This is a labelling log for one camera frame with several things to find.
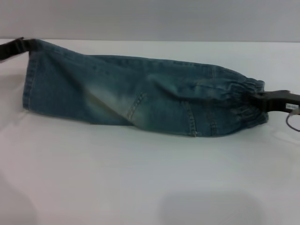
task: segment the jeans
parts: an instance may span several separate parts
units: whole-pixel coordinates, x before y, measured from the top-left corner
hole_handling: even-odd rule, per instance
[[[29,111],[91,124],[187,136],[223,136],[267,122],[246,95],[264,82],[207,64],[83,55],[42,40],[30,51]]]

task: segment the white table surface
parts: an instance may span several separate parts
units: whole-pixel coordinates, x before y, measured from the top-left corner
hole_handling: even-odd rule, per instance
[[[300,94],[300,43],[50,42],[217,64]],[[286,113],[219,138],[44,117],[22,110],[27,60],[0,64],[1,225],[300,224],[300,134]]]

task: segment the black clamp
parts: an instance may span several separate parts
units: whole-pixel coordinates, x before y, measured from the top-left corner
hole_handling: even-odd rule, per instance
[[[249,96],[249,101],[262,112],[289,113],[285,120],[286,124],[293,130],[300,132],[288,122],[291,116],[300,115],[300,95],[291,94],[289,90],[265,91]]]
[[[24,40],[23,37],[0,45],[0,61],[36,49],[34,39]]]

